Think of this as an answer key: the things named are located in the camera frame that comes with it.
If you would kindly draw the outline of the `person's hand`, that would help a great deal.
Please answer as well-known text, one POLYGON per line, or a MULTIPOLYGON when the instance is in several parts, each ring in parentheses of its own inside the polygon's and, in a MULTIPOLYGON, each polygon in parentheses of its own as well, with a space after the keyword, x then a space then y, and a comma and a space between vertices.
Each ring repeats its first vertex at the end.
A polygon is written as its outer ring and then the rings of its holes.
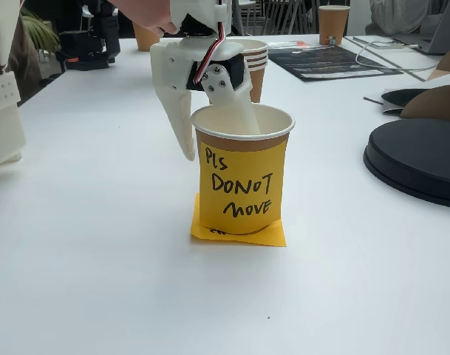
POLYGON ((158 36, 179 32, 171 21, 169 0, 111 0, 121 13, 158 36))

